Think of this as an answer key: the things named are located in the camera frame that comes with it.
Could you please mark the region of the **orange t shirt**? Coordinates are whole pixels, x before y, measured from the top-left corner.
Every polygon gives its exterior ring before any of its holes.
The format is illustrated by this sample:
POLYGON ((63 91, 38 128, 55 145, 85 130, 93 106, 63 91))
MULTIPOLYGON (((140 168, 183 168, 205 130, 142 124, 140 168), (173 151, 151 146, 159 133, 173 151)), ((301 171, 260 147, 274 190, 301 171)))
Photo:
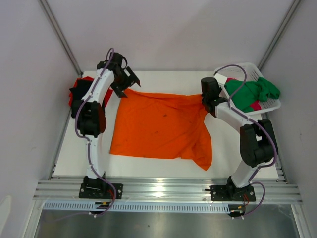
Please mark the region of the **orange t shirt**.
POLYGON ((212 164, 211 136, 201 95, 144 93, 131 89, 120 100, 109 152, 114 155, 189 159, 212 164))

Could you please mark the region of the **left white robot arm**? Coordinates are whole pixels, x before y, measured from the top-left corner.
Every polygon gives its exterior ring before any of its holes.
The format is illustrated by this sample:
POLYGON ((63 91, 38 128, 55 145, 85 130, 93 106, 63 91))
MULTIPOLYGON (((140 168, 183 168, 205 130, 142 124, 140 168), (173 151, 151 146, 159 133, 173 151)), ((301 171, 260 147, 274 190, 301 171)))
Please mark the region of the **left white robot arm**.
POLYGON ((103 106, 108 89, 119 98, 126 98, 124 91, 140 80, 128 66, 126 57, 110 48, 106 59, 99 62, 90 88, 79 100, 73 100, 72 115, 75 116, 75 133, 86 140, 88 159, 87 177, 106 182, 102 167, 102 136, 106 130, 103 106))

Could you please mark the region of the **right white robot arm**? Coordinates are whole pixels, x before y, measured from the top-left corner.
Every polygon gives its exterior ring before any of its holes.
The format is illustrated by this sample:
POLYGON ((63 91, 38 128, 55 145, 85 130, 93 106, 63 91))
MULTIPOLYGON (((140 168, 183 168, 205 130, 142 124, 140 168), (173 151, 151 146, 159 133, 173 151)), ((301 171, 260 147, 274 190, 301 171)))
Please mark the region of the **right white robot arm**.
POLYGON ((221 97, 221 87, 214 77, 201 80, 202 104, 206 111, 226 122, 240 134, 240 156, 242 162, 228 179, 227 196, 237 200, 244 194, 258 171, 276 163, 278 148, 272 123, 268 119, 254 120, 231 106, 227 98, 221 97))

